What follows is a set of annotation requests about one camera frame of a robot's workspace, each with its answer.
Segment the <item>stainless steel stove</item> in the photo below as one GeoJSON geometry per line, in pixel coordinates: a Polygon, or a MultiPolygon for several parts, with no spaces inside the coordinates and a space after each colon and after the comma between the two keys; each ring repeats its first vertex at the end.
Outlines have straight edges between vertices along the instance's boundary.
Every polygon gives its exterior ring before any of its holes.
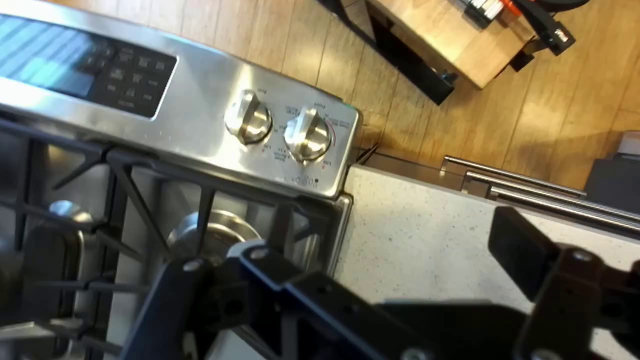
{"type": "Polygon", "coordinates": [[[350,196],[343,184],[361,114],[321,89],[161,30],[48,1],[0,0],[0,117],[333,201],[350,196]],[[273,121],[269,136],[251,145],[224,123],[246,89],[273,121]],[[333,130],[315,161],[296,161],[283,138],[303,107],[333,130]]]}

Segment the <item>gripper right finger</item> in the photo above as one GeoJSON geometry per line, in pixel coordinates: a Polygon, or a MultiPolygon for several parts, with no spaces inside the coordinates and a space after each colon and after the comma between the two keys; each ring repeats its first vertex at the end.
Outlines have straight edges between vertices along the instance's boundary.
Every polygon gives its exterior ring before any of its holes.
{"type": "Polygon", "coordinates": [[[613,268],[585,248],[553,242],[509,206],[494,210],[487,248],[533,305],[515,360],[606,360],[591,349],[596,329],[640,360],[640,259],[613,268]]]}

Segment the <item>silver stove knob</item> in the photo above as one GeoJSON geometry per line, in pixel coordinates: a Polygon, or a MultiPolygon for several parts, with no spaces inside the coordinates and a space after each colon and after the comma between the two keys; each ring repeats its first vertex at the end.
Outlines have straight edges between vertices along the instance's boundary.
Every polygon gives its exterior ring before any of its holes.
{"type": "Polygon", "coordinates": [[[243,89],[226,110],[224,125],[243,146],[265,141],[274,121],[270,110],[252,89],[243,89]]]}
{"type": "Polygon", "coordinates": [[[329,150],[333,142],[332,127],[313,107],[302,107],[299,114],[286,123],[285,146],[295,161],[313,162],[329,150]]]}

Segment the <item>round stove burner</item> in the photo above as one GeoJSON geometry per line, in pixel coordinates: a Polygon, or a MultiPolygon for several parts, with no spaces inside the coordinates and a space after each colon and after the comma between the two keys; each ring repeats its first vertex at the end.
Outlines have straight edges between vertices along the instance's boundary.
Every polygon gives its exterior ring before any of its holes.
{"type": "Polygon", "coordinates": [[[166,243],[173,255],[180,258],[199,256],[217,265],[233,245],[260,239],[249,223],[227,210],[211,210],[203,240],[198,235],[198,222],[198,212],[194,212],[185,216],[169,233],[166,243]]]}
{"type": "Polygon", "coordinates": [[[48,211],[74,223],[90,224],[94,221],[94,217],[87,210],[70,200],[62,199],[51,202],[48,211]]]}

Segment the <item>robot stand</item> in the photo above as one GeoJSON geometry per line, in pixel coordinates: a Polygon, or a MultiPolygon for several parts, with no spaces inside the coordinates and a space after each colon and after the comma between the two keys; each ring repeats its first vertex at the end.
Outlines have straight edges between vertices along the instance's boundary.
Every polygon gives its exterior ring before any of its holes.
{"type": "Polygon", "coordinates": [[[315,1],[436,105],[462,81],[484,89],[535,36],[508,10],[478,27],[470,0],[315,1]]]}

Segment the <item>oblong dark stove burner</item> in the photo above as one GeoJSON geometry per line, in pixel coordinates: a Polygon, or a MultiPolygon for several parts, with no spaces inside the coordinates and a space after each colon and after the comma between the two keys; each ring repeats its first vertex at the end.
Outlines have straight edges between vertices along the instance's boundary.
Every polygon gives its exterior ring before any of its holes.
{"type": "Polygon", "coordinates": [[[23,244],[23,321],[73,316],[75,293],[41,283],[77,280],[81,254],[82,242],[76,231],[55,224],[37,225],[29,231],[23,244]]]}

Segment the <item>dark grey bin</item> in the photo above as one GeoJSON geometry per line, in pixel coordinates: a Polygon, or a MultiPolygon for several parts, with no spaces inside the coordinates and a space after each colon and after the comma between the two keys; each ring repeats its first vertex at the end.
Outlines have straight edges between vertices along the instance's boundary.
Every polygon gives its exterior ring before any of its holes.
{"type": "Polygon", "coordinates": [[[593,162],[585,192],[587,200],[608,207],[640,207],[640,131],[622,133],[613,155],[593,162]]]}

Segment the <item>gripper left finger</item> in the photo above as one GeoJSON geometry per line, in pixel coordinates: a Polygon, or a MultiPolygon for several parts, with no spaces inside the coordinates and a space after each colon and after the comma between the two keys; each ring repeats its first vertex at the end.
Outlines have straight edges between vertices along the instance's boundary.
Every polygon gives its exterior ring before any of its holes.
{"type": "Polygon", "coordinates": [[[279,360],[437,360],[437,347],[320,271],[262,243],[218,265],[194,256],[162,268],[119,360],[205,360],[238,327],[279,360]]]}

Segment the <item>black stove grate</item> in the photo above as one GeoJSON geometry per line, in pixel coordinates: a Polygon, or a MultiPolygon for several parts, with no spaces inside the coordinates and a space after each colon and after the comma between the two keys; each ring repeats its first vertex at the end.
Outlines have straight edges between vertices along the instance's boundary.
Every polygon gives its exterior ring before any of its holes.
{"type": "Polygon", "coordinates": [[[299,268],[333,274],[352,203],[347,194],[288,196],[0,117],[0,360],[116,360],[160,271],[189,258],[174,255],[167,237],[190,214],[200,240],[211,210],[224,210],[299,268]],[[49,212],[63,199],[92,223],[49,212]],[[41,224],[79,235],[77,280],[41,282],[74,292],[73,315],[23,321],[23,247],[41,224]]]}

